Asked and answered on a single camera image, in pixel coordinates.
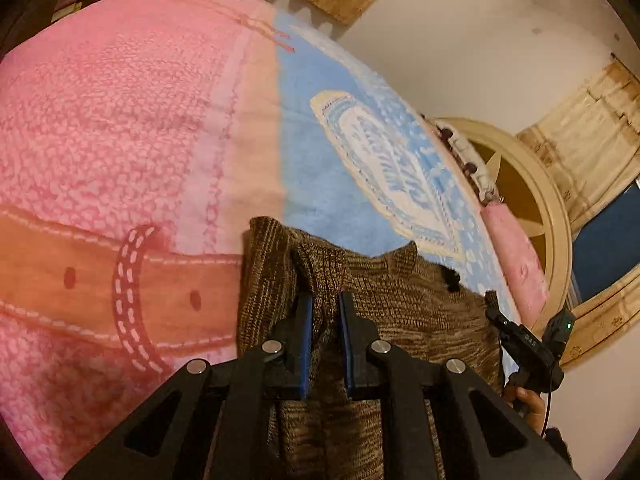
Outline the person's right hand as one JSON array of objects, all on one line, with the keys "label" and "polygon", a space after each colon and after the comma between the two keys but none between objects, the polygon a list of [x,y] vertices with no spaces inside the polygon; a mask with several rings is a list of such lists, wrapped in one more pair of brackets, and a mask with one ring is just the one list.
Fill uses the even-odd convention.
[{"label": "person's right hand", "polygon": [[520,407],[518,412],[522,412],[522,417],[526,424],[537,434],[544,432],[546,404],[544,404],[544,400],[541,399],[539,394],[532,390],[509,384],[504,387],[502,398],[511,408]]}]

